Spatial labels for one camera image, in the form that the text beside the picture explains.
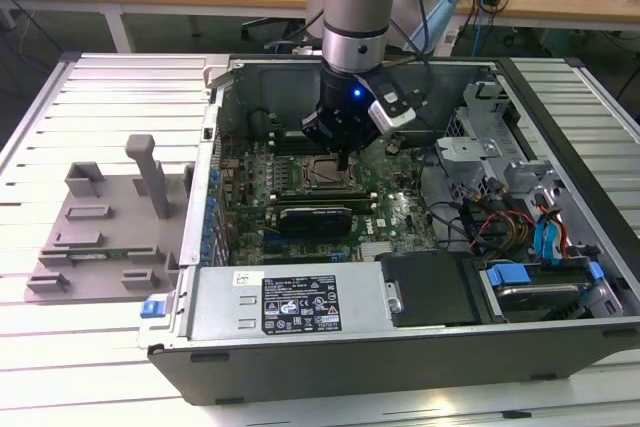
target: robotic arm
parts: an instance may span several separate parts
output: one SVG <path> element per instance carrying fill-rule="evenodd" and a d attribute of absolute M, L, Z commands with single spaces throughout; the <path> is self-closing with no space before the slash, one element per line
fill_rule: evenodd
<path fill-rule="evenodd" d="M 303 132 L 337 152 L 351 152 L 415 119 L 420 93 L 406 93 L 383 66 L 393 0 L 325 0 L 320 100 Z"/>

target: table leg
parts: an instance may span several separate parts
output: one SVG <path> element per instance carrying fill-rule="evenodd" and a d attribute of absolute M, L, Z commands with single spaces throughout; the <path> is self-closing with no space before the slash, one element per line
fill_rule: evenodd
<path fill-rule="evenodd" d="M 135 45 L 124 24 L 122 12 L 114 8 L 106 10 L 103 12 L 103 15 L 109 25 L 109 31 L 111 32 L 111 38 L 113 39 L 116 51 L 120 54 L 135 52 Z"/>
<path fill-rule="evenodd" d="M 436 57 L 451 57 L 451 52 L 453 52 L 456 40 L 458 39 L 458 33 L 465 21 L 466 16 L 464 15 L 454 15 L 451 17 L 449 24 L 447 24 L 447 28 L 444 30 L 444 34 L 442 34 L 442 37 L 438 41 L 438 45 L 436 45 L 434 50 L 434 55 Z"/>
<path fill-rule="evenodd" d="M 202 35 L 202 31 L 200 30 L 200 21 L 198 20 L 197 15 L 189 16 L 189 26 L 191 27 L 192 37 L 200 37 Z"/>
<path fill-rule="evenodd" d="M 11 11 L 9 9 L 0 10 L 0 27 L 5 30 L 13 30 L 16 28 L 16 23 L 13 21 Z"/>

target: floor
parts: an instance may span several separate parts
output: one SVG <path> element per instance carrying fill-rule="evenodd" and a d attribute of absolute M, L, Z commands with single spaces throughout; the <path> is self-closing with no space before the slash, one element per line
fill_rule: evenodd
<path fill-rule="evenodd" d="M 25 15 L 17 15 L 16 28 L 0 34 L 0 146 L 36 96 L 58 58 L 57 51 Z M 35 19 L 66 51 L 111 52 L 113 44 L 99 14 L 36 12 Z M 263 52 L 265 42 L 280 37 L 283 25 L 260 27 L 249 41 L 240 39 L 240 24 L 247 19 L 201 17 L 200 37 L 191 35 L 184 16 L 129 15 L 126 22 L 138 52 Z M 598 80 L 615 95 L 640 66 L 640 43 L 597 32 L 542 32 L 493 28 L 481 31 L 479 55 L 571 56 L 583 60 Z M 468 28 L 454 55 L 469 56 L 476 32 Z M 508 41 L 514 38 L 513 44 Z M 630 34 L 621 36 L 631 38 Z M 25 57 L 14 54 L 22 48 Z M 634 116 L 640 115 L 640 76 L 625 91 L 621 102 Z"/>

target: sticker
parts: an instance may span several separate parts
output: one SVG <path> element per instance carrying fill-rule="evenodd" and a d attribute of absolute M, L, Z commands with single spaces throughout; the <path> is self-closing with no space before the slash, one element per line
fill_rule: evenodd
<path fill-rule="evenodd" d="M 71 260 L 106 260 L 106 254 L 71 254 Z"/>
<path fill-rule="evenodd" d="M 275 279 L 261 277 L 261 281 L 262 331 L 265 334 L 306 334 L 342 330 L 335 275 Z"/>
<path fill-rule="evenodd" d="M 264 278 L 264 272 L 262 271 L 249 271 L 233 273 L 233 286 L 234 287 L 246 287 L 249 285 L 260 285 Z"/>

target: warning label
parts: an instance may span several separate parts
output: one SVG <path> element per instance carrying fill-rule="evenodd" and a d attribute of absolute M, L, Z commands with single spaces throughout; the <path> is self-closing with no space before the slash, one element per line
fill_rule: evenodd
<path fill-rule="evenodd" d="M 262 280 L 262 331 L 267 335 L 342 330 L 334 275 Z"/>

